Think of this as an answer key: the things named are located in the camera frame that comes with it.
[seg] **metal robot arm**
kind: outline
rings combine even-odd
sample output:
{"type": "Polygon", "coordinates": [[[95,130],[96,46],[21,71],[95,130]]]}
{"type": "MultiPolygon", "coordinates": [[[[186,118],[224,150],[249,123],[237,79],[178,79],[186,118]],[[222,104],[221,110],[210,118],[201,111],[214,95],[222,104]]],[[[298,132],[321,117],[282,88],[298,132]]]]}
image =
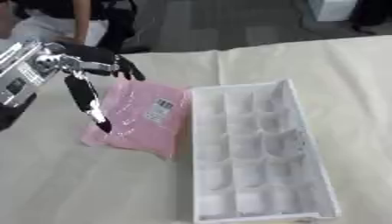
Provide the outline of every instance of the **metal robot arm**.
{"type": "Polygon", "coordinates": [[[145,80],[132,62],[96,47],[32,42],[11,49],[0,55],[0,130],[8,129],[23,114],[43,83],[63,71],[68,74],[65,83],[78,108],[109,133],[111,123],[100,110],[98,94],[86,74],[123,74],[128,80],[132,76],[145,80]]]}

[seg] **pink bag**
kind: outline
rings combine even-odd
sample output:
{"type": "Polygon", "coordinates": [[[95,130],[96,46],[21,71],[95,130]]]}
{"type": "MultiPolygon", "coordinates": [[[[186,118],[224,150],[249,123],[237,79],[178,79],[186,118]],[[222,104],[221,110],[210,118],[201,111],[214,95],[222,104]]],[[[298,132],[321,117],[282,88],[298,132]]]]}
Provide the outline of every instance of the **pink bag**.
{"type": "Polygon", "coordinates": [[[189,108],[186,90],[119,79],[102,103],[112,122],[112,132],[107,135],[91,124],[81,141],[90,146],[107,144],[172,158],[189,108]]]}

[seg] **label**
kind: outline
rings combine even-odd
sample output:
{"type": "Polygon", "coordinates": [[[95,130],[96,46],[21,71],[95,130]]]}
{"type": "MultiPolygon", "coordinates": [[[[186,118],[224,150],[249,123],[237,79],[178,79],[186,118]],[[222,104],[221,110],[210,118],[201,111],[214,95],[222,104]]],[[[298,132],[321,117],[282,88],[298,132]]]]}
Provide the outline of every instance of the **label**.
{"type": "Polygon", "coordinates": [[[152,104],[150,110],[145,113],[144,117],[155,122],[161,123],[170,113],[174,104],[165,99],[157,99],[154,104],[152,104]]]}
{"type": "Polygon", "coordinates": [[[41,85],[44,80],[39,76],[27,63],[22,62],[18,65],[17,70],[24,75],[24,77],[36,86],[41,85]]]}

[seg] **white tray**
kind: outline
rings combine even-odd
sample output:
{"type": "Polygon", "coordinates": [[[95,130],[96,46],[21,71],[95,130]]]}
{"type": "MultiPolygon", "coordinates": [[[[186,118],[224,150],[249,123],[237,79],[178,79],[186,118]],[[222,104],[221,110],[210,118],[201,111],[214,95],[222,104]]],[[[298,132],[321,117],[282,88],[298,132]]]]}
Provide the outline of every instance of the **white tray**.
{"type": "Polygon", "coordinates": [[[192,97],[195,222],[340,215],[290,80],[198,87],[192,97]]]}

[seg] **chair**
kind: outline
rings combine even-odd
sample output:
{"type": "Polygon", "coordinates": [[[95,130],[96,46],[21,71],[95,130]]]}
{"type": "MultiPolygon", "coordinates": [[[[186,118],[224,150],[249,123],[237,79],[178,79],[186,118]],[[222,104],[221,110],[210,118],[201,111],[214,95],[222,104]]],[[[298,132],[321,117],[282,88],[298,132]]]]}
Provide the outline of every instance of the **chair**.
{"type": "Polygon", "coordinates": [[[138,13],[138,7],[133,0],[128,0],[128,9],[117,8],[121,0],[103,0],[108,5],[105,9],[108,18],[108,31],[103,36],[98,47],[106,48],[114,53],[146,53],[150,51],[148,46],[132,46],[122,49],[126,39],[134,37],[136,32],[134,23],[138,13]]]}

